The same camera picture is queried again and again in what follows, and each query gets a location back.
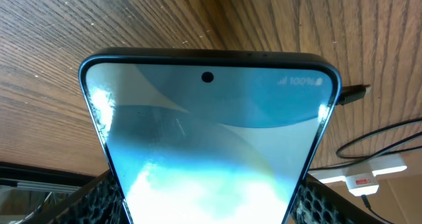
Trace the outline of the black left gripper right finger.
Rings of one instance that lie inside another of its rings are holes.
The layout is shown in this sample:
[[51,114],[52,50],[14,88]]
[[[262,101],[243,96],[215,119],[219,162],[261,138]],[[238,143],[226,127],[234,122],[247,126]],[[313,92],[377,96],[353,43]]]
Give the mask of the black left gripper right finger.
[[297,224],[360,224],[382,221],[361,210],[311,175],[301,182],[291,217]]

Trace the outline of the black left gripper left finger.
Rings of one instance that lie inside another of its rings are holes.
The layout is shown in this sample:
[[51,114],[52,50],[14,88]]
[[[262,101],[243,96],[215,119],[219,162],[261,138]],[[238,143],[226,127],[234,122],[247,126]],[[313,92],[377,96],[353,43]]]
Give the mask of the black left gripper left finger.
[[129,224],[119,187],[106,171],[24,224]]

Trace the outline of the black smartphone lit screen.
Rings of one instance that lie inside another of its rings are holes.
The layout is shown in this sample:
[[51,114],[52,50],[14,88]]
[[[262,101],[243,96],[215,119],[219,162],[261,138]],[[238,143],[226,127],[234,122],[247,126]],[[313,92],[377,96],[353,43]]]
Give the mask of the black smartphone lit screen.
[[130,223],[285,223],[342,87],[310,53],[109,48],[78,80]]

